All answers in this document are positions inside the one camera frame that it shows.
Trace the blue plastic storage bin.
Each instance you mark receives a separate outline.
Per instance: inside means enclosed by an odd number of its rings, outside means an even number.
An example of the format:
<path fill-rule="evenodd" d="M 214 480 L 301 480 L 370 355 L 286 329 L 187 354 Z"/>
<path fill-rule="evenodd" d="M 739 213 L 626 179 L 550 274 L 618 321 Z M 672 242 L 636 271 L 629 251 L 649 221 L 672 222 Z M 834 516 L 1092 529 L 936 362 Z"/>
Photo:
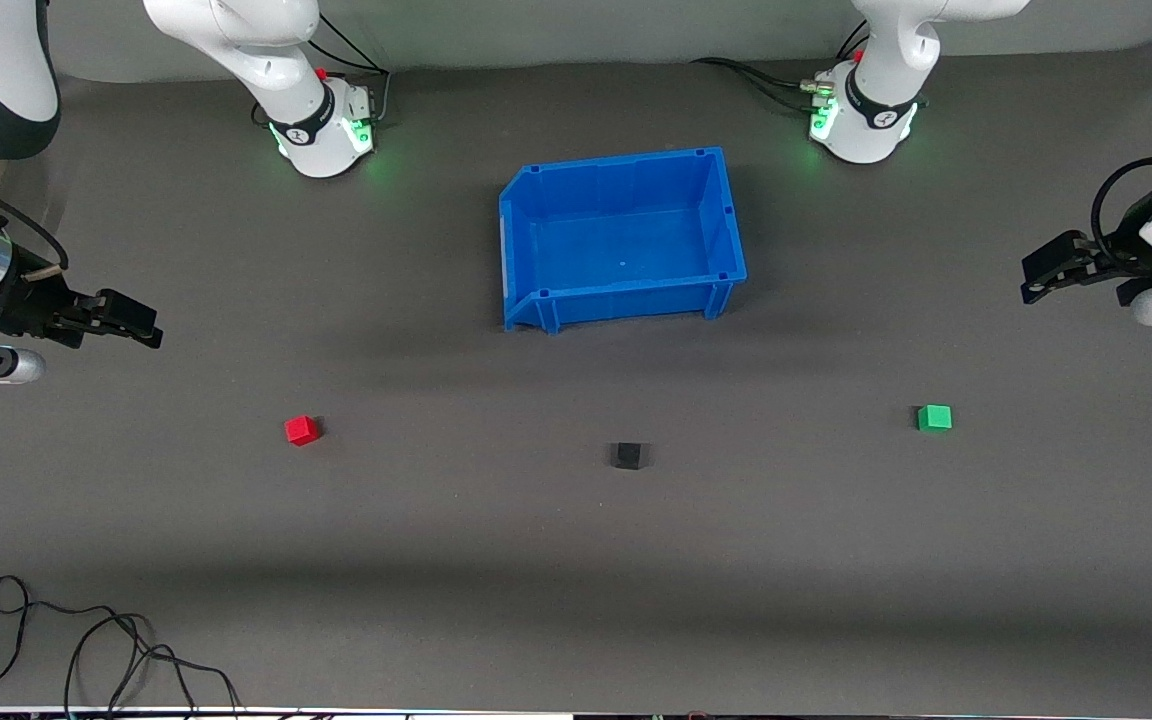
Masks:
<path fill-rule="evenodd" d="M 498 197 L 507 331 L 723 314 L 748 279 L 719 147 L 548 164 Z"/>

